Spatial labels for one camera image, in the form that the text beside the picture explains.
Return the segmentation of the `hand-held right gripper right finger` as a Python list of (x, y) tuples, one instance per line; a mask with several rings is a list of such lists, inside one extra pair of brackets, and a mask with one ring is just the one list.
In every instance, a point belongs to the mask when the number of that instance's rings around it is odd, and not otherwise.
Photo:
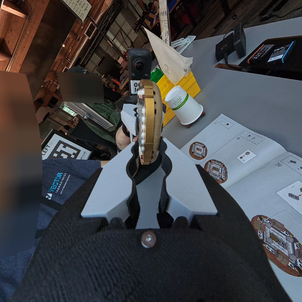
[(157, 221), (160, 228), (171, 228), (176, 220), (190, 228), (200, 228), (196, 216), (215, 216), (216, 206), (192, 160), (166, 138), (161, 138), (159, 155), (165, 173)]

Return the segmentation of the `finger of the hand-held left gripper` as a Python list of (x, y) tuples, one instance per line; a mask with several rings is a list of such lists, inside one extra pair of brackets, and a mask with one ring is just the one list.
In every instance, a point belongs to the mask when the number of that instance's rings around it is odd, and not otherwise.
[(138, 136), (137, 106), (134, 104), (124, 104), (120, 113), (122, 120), (122, 133), (129, 143)]

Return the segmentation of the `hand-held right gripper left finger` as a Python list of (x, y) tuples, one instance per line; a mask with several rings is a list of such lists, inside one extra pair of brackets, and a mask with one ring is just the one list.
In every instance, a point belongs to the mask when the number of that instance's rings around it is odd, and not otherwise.
[(106, 164), (81, 212), (82, 218), (121, 218), (136, 228), (140, 214), (135, 175), (139, 167), (138, 142), (132, 142)]

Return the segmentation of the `gold round lego base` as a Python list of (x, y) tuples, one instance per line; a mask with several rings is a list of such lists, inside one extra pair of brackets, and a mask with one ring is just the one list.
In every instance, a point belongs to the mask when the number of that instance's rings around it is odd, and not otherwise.
[(163, 125), (163, 104), (158, 85), (149, 79), (139, 82), (137, 137), (142, 165), (153, 163), (159, 154)]

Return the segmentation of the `lego instruction booklet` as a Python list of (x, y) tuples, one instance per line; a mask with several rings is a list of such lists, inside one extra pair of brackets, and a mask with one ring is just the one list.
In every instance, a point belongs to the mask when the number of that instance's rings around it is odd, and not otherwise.
[(301, 158), (221, 114), (181, 151), (249, 217), (268, 259), (301, 277)]

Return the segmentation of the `person's left hand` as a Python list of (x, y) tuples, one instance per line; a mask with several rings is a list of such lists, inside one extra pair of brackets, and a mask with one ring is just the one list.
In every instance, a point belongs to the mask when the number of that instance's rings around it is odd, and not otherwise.
[(133, 141), (138, 140), (138, 136), (131, 137), (129, 130), (124, 124), (122, 124), (122, 126), (117, 130), (115, 138), (118, 152), (125, 149)]

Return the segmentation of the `green plastic bin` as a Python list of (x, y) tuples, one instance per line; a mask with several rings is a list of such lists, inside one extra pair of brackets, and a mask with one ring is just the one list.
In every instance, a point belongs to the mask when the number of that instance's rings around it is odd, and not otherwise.
[(163, 73), (159, 68), (156, 67), (156, 68), (151, 72), (150, 80), (151, 80), (152, 82), (157, 83), (163, 76), (164, 76), (164, 73)]

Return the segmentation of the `document stand white base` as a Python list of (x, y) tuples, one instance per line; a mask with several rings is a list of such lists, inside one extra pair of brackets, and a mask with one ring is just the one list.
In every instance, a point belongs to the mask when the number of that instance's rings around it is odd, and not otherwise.
[(174, 48), (179, 54), (182, 52), (195, 40), (196, 36), (189, 35), (186, 38), (180, 38), (171, 43), (171, 47)]

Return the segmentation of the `printed instruction sheet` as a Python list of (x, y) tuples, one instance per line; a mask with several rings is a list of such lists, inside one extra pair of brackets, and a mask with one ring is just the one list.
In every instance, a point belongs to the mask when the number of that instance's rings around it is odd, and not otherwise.
[(169, 10), (167, 0), (159, 0), (159, 21), (161, 27), (161, 39), (171, 46)]

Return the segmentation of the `white paper cup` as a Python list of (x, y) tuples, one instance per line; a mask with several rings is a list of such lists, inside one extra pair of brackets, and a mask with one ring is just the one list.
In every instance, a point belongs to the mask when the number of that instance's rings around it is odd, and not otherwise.
[(183, 125), (194, 123), (203, 114), (203, 106), (179, 85), (167, 93), (165, 101)]

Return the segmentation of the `framed marker sign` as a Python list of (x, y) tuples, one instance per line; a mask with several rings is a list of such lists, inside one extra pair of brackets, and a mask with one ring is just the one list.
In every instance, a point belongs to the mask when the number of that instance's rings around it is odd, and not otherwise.
[(41, 143), (42, 160), (78, 159), (88, 160), (92, 151), (77, 143), (74, 139), (52, 129)]

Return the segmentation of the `black upright box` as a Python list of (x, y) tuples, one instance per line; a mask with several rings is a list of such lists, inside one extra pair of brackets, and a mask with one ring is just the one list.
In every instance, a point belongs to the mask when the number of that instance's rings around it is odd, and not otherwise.
[(246, 35), (241, 22), (235, 26), (233, 45), (239, 59), (246, 56)]

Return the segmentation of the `black battery orange stripe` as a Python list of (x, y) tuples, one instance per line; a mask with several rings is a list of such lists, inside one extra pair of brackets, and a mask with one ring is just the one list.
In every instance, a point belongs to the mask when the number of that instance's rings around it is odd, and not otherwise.
[(270, 51), (270, 49), (274, 46), (275, 46), (275, 44), (261, 45), (261, 47), (259, 47), (258, 50), (255, 51), (255, 53), (252, 54), (250, 58), (248, 58), (247, 63), (255, 64), (255, 63), (260, 62), (266, 56), (266, 54)]

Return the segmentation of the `black battery blue stripe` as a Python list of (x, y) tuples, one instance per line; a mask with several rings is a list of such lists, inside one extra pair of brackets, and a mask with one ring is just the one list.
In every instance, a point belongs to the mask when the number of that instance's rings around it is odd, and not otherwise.
[(267, 63), (271, 63), (271, 64), (284, 63), (287, 60), (289, 54), (291, 53), (295, 43), (296, 41), (293, 40), (290, 43), (275, 48), (272, 54), (270, 55), (269, 59), (267, 60)]

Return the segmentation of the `black desk mat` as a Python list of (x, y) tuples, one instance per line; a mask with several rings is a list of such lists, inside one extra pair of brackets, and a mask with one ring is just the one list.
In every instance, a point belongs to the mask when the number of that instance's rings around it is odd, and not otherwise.
[[(287, 43), (292, 42), (293, 40), (296, 41), (291, 53), (287, 57), (287, 60), (284, 63), (280, 64), (271, 64), (267, 63), (270, 55), (272, 54), (273, 50), (278, 46), (283, 46)], [(270, 51), (266, 54), (266, 56), (258, 63), (255, 64), (248, 64), (247, 60), (251, 57), (255, 51), (258, 50), (259, 47), (263, 44), (275, 44), (274, 47), (270, 49)], [(242, 68), (249, 68), (252, 70), (277, 70), (283, 72), (293, 72), (293, 73), (301, 73), (301, 64), (302, 64), (302, 36), (286, 36), (286, 37), (279, 37), (279, 38), (271, 38), (266, 39), (259, 44), (253, 51), (251, 51), (246, 58), (239, 63), (239, 66)]]

